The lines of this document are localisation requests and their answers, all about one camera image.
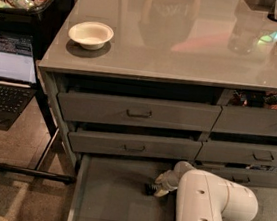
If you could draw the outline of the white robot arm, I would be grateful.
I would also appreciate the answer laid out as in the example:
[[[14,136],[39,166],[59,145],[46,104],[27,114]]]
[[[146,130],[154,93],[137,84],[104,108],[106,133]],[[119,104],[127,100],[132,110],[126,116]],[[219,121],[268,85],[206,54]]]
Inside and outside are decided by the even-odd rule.
[[[248,187],[178,162],[155,179],[155,196],[175,190],[175,221],[252,221],[258,213],[256,195]]]

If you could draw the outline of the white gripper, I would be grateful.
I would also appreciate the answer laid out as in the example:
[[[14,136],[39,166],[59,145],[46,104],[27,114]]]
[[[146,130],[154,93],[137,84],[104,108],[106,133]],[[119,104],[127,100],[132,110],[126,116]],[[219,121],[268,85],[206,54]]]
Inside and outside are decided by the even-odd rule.
[[[162,185],[163,189],[157,189],[154,196],[159,198],[167,195],[169,193],[168,191],[176,190],[179,186],[179,179],[180,177],[174,170],[167,170],[163,174],[159,175],[155,178],[155,183]]]

